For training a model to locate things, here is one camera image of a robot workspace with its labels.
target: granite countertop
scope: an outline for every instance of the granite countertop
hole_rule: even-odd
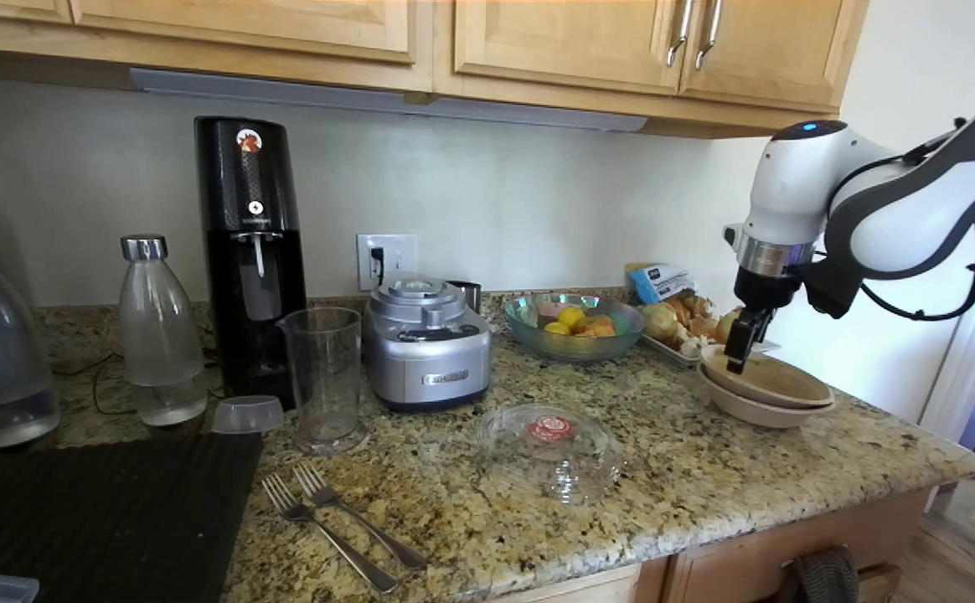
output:
[[[60,376],[66,414],[58,445],[144,437],[146,427],[113,393],[113,368]],[[614,489],[562,503],[483,461],[483,414],[525,403],[608,426],[622,450]],[[315,461],[376,524],[423,549],[428,568],[386,599],[494,599],[975,474],[968,450],[850,395],[790,431],[745,426],[714,408],[696,373],[653,347],[604,365],[555,365],[495,337],[486,403],[412,414],[371,405],[370,431],[346,455],[305,455],[290,427],[270,431],[258,474]],[[346,514],[321,514],[370,546]],[[376,596],[315,528],[280,521],[255,489],[226,599]]]

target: cabinet handle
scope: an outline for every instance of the cabinet handle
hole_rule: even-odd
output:
[[[665,50],[665,62],[674,65],[678,52],[684,50],[687,38],[689,38],[689,13],[695,13],[695,0],[684,0],[680,9],[680,25],[678,25],[678,40]]]
[[[706,40],[699,44],[699,50],[695,52],[695,69],[699,69],[717,44],[717,34],[719,34],[719,20],[725,20],[725,0],[714,0],[714,17],[709,17],[709,34]]]

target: fork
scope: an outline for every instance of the fork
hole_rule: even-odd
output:
[[[296,524],[317,524],[321,537],[346,557],[346,562],[379,593],[393,588],[397,579],[383,574],[371,558],[354,551],[342,537],[334,537],[328,524],[315,518],[315,508],[298,503],[290,489],[280,479],[263,479],[266,494],[270,507]]]
[[[315,507],[334,507],[342,513],[349,513],[354,521],[361,521],[399,562],[407,562],[410,568],[426,568],[426,558],[397,543],[393,537],[386,537],[383,528],[376,528],[365,514],[354,513],[354,507],[349,507],[326,479],[315,466],[296,470],[296,481],[305,489],[305,494]]]

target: robotic arm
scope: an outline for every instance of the robotic arm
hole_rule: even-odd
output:
[[[725,344],[745,373],[777,309],[804,284],[819,311],[847,314],[864,278],[913,278],[940,263],[975,224],[975,119],[907,154],[841,119],[777,130],[757,163],[749,213],[728,228],[742,317]]]

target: electrical outlet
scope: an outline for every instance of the electrical outlet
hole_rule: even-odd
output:
[[[418,237],[412,234],[354,234],[354,280],[379,288],[418,271]]]

